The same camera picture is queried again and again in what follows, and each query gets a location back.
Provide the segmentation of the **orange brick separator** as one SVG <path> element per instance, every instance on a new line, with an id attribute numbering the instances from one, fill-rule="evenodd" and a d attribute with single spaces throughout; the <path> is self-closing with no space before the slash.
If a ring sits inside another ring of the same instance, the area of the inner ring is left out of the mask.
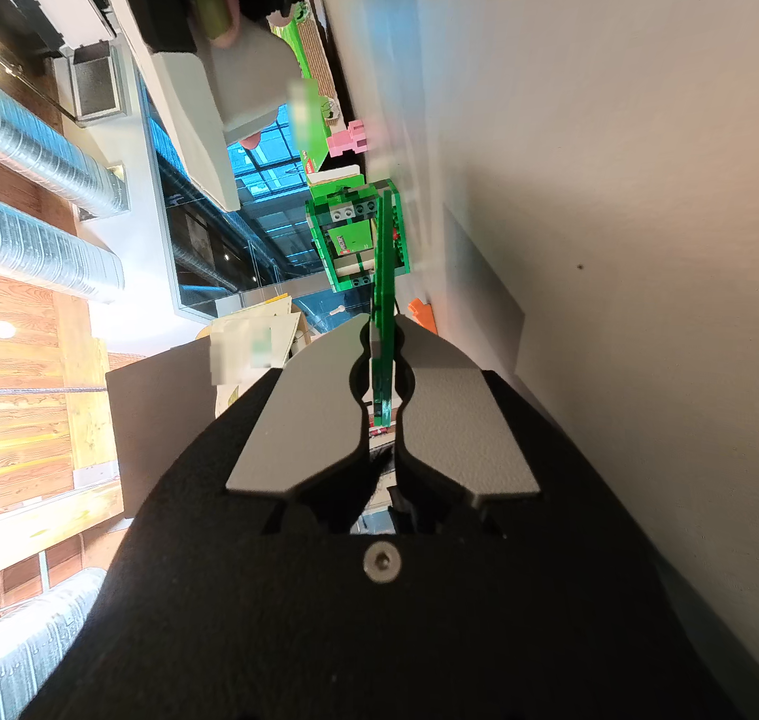
<path id="1" fill-rule="evenodd" d="M 432 334 L 438 335 L 438 329 L 434 318 L 432 306 L 419 298 L 414 298 L 408 304 L 411 318 L 420 326 Z"/>

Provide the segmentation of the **glass window wall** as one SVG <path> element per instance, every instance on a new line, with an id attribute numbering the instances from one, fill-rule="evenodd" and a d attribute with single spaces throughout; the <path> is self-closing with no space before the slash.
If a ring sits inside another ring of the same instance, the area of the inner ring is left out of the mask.
<path id="1" fill-rule="evenodd" d="M 138 87 L 181 308 L 216 318 L 244 293 L 285 292 L 285 283 L 325 271 L 306 220 L 311 189 L 286 106 L 254 149 L 228 148 L 239 205 L 224 212 L 191 182 L 142 76 Z"/>

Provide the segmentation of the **green lego plate with tiles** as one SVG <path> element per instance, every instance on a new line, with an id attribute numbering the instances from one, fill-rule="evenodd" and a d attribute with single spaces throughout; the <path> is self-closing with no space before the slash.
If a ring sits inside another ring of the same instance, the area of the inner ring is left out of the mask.
<path id="1" fill-rule="evenodd" d="M 395 248 L 393 191 L 379 192 L 376 218 L 374 301 L 369 326 L 374 425 L 390 426 L 395 355 Z"/>

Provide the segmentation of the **green lego box build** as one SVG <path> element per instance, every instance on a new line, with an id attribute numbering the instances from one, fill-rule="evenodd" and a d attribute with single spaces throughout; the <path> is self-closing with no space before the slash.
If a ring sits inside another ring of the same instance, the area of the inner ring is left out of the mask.
<path id="1" fill-rule="evenodd" d="M 402 198 L 391 179 L 366 183 L 362 175 L 315 185 L 306 201 L 306 220 L 315 250 L 334 293 L 371 285 L 381 250 L 383 205 L 390 203 L 395 276 L 409 274 L 412 265 L 404 227 Z"/>

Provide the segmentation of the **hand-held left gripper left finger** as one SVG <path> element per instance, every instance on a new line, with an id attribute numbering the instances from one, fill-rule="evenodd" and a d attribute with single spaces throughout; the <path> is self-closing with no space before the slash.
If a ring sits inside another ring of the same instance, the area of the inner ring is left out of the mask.
<path id="1" fill-rule="evenodd" d="M 286 499 L 368 452 L 370 316 L 360 314 L 307 345 L 280 376 L 225 487 Z"/>

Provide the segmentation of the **lego instruction booklet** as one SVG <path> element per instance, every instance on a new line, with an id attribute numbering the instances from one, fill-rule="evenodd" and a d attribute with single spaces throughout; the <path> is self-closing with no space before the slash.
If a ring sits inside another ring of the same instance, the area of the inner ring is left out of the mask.
<path id="1" fill-rule="evenodd" d="M 196 338 L 210 341 L 216 416 L 311 341 L 304 313 L 289 295 L 217 318 Z"/>

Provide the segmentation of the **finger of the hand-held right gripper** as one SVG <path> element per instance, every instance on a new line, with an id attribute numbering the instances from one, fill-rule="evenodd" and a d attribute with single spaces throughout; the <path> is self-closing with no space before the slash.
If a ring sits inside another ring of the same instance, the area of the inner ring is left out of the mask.
<path id="1" fill-rule="evenodd" d="M 186 0 L 109 0 L 191 182 L 223 211 L 240 200 Z"/>

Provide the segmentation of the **white ceiling unit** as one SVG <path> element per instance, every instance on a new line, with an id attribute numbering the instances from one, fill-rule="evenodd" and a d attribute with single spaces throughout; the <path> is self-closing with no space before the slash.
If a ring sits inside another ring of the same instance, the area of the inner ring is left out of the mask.
<path id="1" fill-rule="evenodd" d="M 95 0 L 36 0 L 72 50 L 111 42 L 117 33 Z"/>

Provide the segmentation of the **grey ceiling vent box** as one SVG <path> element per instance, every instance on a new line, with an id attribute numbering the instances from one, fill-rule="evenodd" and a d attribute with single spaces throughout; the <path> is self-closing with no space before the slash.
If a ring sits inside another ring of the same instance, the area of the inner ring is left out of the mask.
<path id="1" fill-rule="evenodd" d="M 128 116 L 118 51 L 110 42 L 79 47 L 69 65 L 74 115 L 80 127 Z"/>

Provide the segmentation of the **pink lego pig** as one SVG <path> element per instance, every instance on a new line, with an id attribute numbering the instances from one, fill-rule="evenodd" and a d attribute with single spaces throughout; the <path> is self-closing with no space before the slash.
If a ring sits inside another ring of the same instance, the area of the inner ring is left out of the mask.
<path id="1" fill-rule="evenodd" d="M 365 153 L 368 149 L 368 142 L 363 121 L 352 120 L 346 129 L 334 132 L 327 137 L 327 145 L 331 158 L 343 156 L 348 152 Z"/>

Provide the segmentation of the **green cardboard lego box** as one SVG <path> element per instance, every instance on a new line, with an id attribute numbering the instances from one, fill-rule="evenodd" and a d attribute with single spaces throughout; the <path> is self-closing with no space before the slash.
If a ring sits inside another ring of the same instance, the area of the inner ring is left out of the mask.
<path id="1" fill-rule="evenodd" d="M 329 156 L 327 138 L 345 128 L 322 29 L 311 0 L 303 0 L 295 5 L 292 19 L 285 27 L 272 27 L 272 32 L 295 53 L 302 76 L 314 80 L 318 87 L 323 116 L 322 137 L 309 149 L 300 151 L 305 172 L 309 176 L 319 172 Z"/>

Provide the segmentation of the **person's right hand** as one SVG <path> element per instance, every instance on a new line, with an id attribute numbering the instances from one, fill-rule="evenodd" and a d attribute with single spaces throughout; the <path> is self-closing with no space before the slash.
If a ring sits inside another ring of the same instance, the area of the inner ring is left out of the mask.
<path id="1" fill-rule="evenodd" d="M 303 1 L 181 0 L 224 146 L 258 146 L 287 102 L 290 83 L 301 80 L 294 51 L 269 24 L 272 14 L 283 19 Z"/>

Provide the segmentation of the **silver ventilation duct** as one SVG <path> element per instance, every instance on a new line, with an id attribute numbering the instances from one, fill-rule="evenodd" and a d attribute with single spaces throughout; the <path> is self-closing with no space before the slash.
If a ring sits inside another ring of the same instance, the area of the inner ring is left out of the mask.
<path id="1" fill-rule="evenodd" d="M 88 212 L 130 210 L 128 186 L 11 96 L 1 93 L 1 160 L 17 174 Z"/>
<path id="2" fill-rule="evenodd" d="M 1 204 L 1 276 L 109 304 L 124 291 L 119 257 Z"/>
<path id="3" fill-rule="evenodd" d="M 106 571 L 88 567 L 1 620 L 1 718 L 15 719 L 80 633 Z"/>

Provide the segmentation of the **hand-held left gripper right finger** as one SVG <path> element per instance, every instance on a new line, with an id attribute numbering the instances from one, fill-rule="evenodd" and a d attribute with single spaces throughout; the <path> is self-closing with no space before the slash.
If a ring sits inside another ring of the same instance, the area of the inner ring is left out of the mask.
<path id="1" fill-rule="evenodd" d="M 398 316 L 398 372 L 412 392 L 404 400 L 398 444 L 413 465 L 430 468 L 468 502 L 533 497 L 540 488 L 480 367 L 457 346 Z"/>

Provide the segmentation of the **green white lego sub-build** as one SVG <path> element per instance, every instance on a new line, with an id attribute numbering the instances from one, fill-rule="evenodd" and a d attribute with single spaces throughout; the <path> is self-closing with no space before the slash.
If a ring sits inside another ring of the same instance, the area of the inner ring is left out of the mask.
<path id="1" fill-rule="evenodd" d="M 306 173 L 307 181 L 311 189 L 324 185 L 346 185 L 355 187 L 357 184 L 355 178 L 364 178 L 361 168 L 358 164 L 340 166 L 334 169 L 320 170 L 318 172 Z"/>

